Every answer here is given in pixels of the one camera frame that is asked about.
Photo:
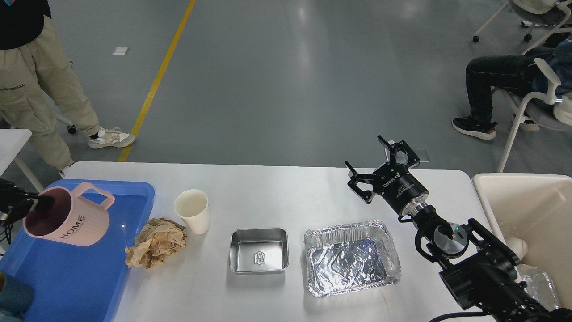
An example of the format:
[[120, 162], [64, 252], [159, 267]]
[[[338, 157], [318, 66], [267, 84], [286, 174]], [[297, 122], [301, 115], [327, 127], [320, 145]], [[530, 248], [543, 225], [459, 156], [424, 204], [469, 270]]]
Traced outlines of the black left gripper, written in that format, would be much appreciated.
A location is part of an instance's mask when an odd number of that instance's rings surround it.
[[8, 226], [22, 220], [30, 211], [47, 211], [55, 199], [51, 196], [28, 193], [14, 183], [0, 180], [0, 225]]

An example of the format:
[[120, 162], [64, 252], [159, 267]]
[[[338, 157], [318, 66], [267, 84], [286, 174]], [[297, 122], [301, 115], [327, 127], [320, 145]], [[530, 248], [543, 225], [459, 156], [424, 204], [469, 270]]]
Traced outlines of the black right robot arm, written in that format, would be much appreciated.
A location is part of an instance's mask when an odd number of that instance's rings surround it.
[[571, 310], [546, 309], [517, 283], [520, 258], [504, 242], [474, 218], [466, 224], [448, 222], [427, 204], [429, 195], [411, 173], [419, 157], [406, 141], [378, 141], [389, 153], [388, 160], [370, 174], [358, 173], [349, 162], [348, 186], [365, 203], [382, 196], [402, 223], [412, 222], [417, 230], [417, 252], [441, 267], [443, 283], [462, 312], [434, 318], [492, 316], [497, 322], [569, 322]]

